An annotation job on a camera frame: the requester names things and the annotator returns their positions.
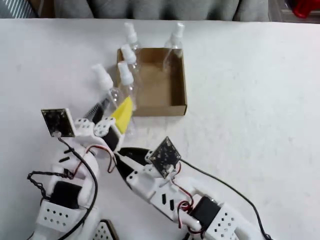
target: white tabletop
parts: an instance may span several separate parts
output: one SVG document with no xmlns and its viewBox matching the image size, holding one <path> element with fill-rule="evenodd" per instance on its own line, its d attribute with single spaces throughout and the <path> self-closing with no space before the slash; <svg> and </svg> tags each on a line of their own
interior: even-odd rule
<svg viewBox="0 0 320 240">
<path fill-rule="evenodd" d="M 100 99 L 90 67 L 112 68 L 125 41 L 123 23 L 0 20 L 0 239 L 31 234 L 41 195 L 27 174 L 50 170 L 62 149 L 40 109 L 68 107 L 78 118 Z M 173 27 L 134 24 L 144 47 L 162 47 Z M 319 37 L 313 24 L 186 22 L 186 115 L 136 117 L 136 138 L 125 145 L 154 149 L 169 136 L 184 159 L 249 197 L 274 238 L 319 239 Z M 97 204 L 120 239 L 184 236 L 118 172 L 107 174 L 107 164 L 99 164 Z M 203 179 L 257 224 L 252 208 L 226 187 L 187 166 L 181 174 Z"/>
</svg>

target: clear plastic bottle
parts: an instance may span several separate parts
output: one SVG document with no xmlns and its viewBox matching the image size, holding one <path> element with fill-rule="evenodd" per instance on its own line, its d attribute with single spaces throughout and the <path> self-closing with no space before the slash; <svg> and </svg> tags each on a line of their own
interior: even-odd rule
<svg viewBox="0 0 320 240">
<path fill-rule="evenodd" d="M 128 44 L 125 44 L 121 47 L 121 52 L 124 60 L 128 64 L 129 70 L 133 75 L 134 82 L 142 87 L 143 83 L 140 76 L 140 66 L 137 62 L 137 56 L 134 51 L 130 48 Z"/>
<path fill-rule="evenodd" d="M 114 87 L 111 76 L 101 64 L 94 65 L 92 69 L 98 77 L 101 88 L 106 92 L 106 97 L 112 103 L 112 110 L 118 108 L 125 99 L 124 94 L 119 88 Z"/>
<path fill-rule="evenodd" d="M 121 87 L 124 92 L 124 96 L 131 97 L 133 102 L 133 111 L 137 109 L 137 86 L 134 83 L 134 77 L 129 70 L 128 64 L 125 61 L 118 63 L 118 68 L 120 71 Z"/>
<path fill-rule="evenodd" d="M 164 60 L 163 60 L 163 69 L 167 70 L 170 67 L 170 54 L 173 52 L 178 58 L 182 57 L 183 46 L 182 46 L 182 37 L 184 34 L 185 25 L 182 22 L 177 22 L 175 28 L 173 29 L 170 38 L 164 44 L 164 48 L 168 49 Z"/>
<path fill-rule="evenodd" d="M 132 22 L 124 23 L 126 41 L 130 45 L 130 48 L 137 54 L 141 48 L 140 42 L 138 41 L 138 36 L 135 31 L 135 26 Z"/>
</svg>

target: cardboard box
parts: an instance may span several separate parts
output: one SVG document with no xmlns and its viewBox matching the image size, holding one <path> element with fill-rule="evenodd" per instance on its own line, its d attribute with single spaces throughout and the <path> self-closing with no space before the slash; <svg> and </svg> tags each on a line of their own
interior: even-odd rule
<svg viewBox="0 0 320 240">
<path fill-rule="evenodd" d="M 137 110 L 134 116 L 183 116 L 187 111 L 184 59 L 173 53 L 168 70 L 163 70 L 167 48 L 142 48 L 137 54 L 142 87 L 138 89 Z M 117 63 L 123 61 L 119 49 Z M 117 71 L 116 84 L 120 83 Z"/>
</svg>

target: bottle cap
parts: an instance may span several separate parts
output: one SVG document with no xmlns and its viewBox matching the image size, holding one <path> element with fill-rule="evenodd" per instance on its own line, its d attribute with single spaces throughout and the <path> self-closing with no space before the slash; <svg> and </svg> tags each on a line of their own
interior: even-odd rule
<svg viewBox="0 0 320 240">
<path fill-rule="evenodd" d="M 137 61 L 137 57 L 134 51 L 132 51 L 129 44 L 125 44 L 121 47 L 121 52 L 123 55 L 124 60 L 128 64 L 134 64 Z"/>
<path fill-rule="evenodd" d="M 111 76 L 107 73 L 101 63 L 92 66 L 92 70 L 95 72 L 103 90 L 108 91 L 114 87 L 114 82 L 112 81 Z"/>
<path fill-rule="evenodd" d="M 177 22 L 173 29 L 172 35 L 175 38 L 182 38 L 184 35 L 185 25 L 182 22 Z"/>
<path fill-rule="evenodd" d="M 171 33 L 171 41 L 174 44 L 178 44 L 181 41 L 184 35 L 185 25 L 182 22 L 177 22 L 172 33 Z"/>
<path fill-rule="evenodd" d="M 132 84 L 134 82 L 134 77 L 128 68 L 128 64 L 125 61 L 121 61 L 118 63 L 118 68 L 122 85 L 126 86 Z"/>
<path fill-rule="evenodd" d="M 134 24 L 132 22 L 124 23 L 126 39 L 128 43 L 134 44 L 138 41 L 137 33 L 135 31 Z"/>
</svg>

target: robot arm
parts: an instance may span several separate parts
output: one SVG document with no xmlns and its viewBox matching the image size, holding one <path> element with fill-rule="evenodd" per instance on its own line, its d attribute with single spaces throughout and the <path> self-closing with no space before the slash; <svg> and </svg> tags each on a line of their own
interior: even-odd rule
<svg viewBox="0 0 320 240">
<path fill-rule="evenodd" d="M 117 168 L 131 190 L 179 227 L 186 225 L 190 233 L 200 234 L 202 238 L 265 240 L 257 227 L 229 204 L 218 199 L 202 182 L 192 177 L 178 177 L 178 161 L 177 167 L 166 165 L 166 160 L 160 155 L 171 154 L 169 149 L 167 153 L 163 152 L 166 148 L 163 144 L 167 141 L 168 138 L 155 151 L 127 147 L 118 152 Z M 201 196 L 197 204 L 193 203 L 195 195 Z"/>
<path fill-rule="evenodd" d="M 96 157 L 105 158 L 107 152 L 110 161 L 114 160 L 113 151 L 120 149 L 131 118 L 131 99 L 127 98 L 110 117 L 100 116 L 96 124 L 87 118 L 73 122 L 68 109 L 47 109 L 42 114 L 51 136 L 59 132 L 60 137 L 72 138 L 68 143 L 59 138 L 68 149 L 52 165 L 52 172 L 34 171 L 28 176 L 44 198 L 32 239 L 118 239 L 111 223 L 101 220 L 95 206 L 99 177 Z M 36 173 L 52 176 L 47 192 L 32 179 Z"/>
</svg>

